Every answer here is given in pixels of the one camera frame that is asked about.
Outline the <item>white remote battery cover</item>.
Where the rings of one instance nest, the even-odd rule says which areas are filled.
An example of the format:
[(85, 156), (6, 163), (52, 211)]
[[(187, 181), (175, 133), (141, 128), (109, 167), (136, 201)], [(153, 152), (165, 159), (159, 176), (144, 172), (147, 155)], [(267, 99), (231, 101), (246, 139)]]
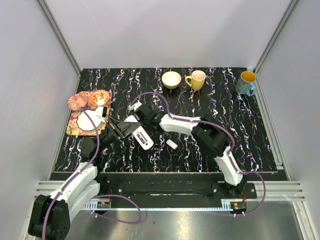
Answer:
[(166, 141), (166, 144), (168, 145), (168, 146), (170, 146), (172, 149), (177, 149), (178, 148), (178, 145), (176, 144), (176, 143), (174, 143), (172, 140), (167, 140)]

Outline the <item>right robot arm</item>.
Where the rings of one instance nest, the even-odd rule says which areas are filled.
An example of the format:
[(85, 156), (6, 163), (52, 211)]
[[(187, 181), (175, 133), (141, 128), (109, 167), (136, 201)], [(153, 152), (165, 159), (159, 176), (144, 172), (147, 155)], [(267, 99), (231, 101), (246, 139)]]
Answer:
[(239, 198), (245, 193), (247, 180), (232, 154), (235, 145), (231, 135), (221, 126), (209, 122), (209, 117), (184, 117), (153, 111), (140, 102), (130, 110), (146, 128), (192, 136), (201, 151), (212, 157), (222, 171), (228, 194)]

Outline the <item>white remote control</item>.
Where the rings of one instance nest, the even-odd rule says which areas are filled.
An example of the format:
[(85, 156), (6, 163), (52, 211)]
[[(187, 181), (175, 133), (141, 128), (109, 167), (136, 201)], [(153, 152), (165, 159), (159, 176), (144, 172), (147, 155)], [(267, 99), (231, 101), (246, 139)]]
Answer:
[(134, 115), (128, 116), (124, 121), (137, 124), (137, 127), (135, 127), (132, 135), (144, 150), (149, 150), (154, 145), (153, 140), (150, 138), (148, 133)]

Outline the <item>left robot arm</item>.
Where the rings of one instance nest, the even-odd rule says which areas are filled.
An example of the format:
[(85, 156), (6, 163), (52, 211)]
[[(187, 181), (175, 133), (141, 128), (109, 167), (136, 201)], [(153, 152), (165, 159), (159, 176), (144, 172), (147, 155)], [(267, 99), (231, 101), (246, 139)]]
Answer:
[(42, 240), (64, 240), (75, 216), (92, 198), (108, 193), (107, 180), (100, 175), (103, 164), (100, 153), (116, 140), (136, 135), (142, 125), (133, 116), (124, 121), (110, 117), (106, 129), (96, 137), (84, 137), (80, 152), (84, 159), (75, 172), (56, 190), (40, 194), (34, 200), (27, 232)]

